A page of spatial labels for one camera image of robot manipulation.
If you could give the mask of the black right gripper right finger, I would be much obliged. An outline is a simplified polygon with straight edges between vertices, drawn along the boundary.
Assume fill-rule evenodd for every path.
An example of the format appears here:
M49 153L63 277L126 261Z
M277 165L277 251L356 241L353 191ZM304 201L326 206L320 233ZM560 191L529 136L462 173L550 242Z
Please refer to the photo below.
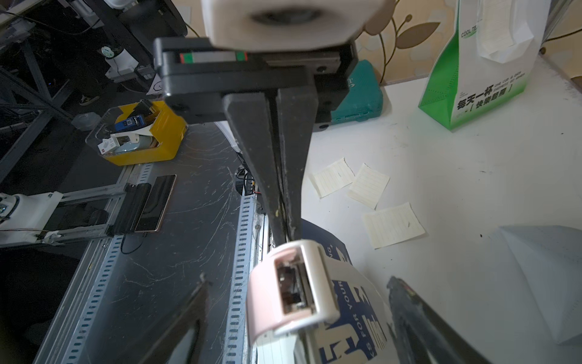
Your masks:
M392 277L390 334L401 363L488 363L446 323L406 282Z

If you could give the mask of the large green white bag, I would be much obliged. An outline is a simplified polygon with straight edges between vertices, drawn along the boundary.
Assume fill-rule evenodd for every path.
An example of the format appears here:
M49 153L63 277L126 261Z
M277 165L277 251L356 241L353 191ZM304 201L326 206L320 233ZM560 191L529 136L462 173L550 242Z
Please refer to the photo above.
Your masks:
M419 109L448 130L522 93L549 1L459 1L453 36L430 73Z

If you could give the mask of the small blue paper bag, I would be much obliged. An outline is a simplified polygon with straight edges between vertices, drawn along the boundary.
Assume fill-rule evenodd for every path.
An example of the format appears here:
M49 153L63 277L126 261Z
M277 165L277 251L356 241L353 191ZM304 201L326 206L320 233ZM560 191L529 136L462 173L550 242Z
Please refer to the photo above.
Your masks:
M315 241L323 247L340 317L311 329L260 338L256 344L249 344L256 350L257 361L396 363L388 306L376 287L353 266L345 244L309 221L303 222L300 240Z

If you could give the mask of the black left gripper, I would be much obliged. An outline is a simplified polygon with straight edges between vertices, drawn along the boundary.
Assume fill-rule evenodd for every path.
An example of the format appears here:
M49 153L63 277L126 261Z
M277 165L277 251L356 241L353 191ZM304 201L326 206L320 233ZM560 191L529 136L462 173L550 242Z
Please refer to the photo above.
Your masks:
M163 98L174 114L187 124L227 118L262 194L274 244L285 244L286 236L300 239L313 127L330 127L332 112L350 91L348 79L358 63L354 42L312 51L243 52L215 48L204 37L160 37L153 56ZM280 181L265 94L277 96Z

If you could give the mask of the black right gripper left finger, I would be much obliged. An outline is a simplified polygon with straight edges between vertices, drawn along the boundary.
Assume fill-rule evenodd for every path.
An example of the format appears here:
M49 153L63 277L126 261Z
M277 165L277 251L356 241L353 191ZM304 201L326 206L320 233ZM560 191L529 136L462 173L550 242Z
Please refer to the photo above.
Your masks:
M209 282L200 275L188 294L168 318L146 335L151 343L142 346L139 363L197 363L202 352L209 305Z

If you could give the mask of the pink stapler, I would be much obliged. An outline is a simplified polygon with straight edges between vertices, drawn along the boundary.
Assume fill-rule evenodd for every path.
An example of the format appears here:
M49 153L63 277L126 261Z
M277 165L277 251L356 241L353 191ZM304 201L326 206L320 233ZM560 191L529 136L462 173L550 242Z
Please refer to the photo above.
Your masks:
M251 271L246 295L248 343L340 318L340 308L321 244L283 244Z

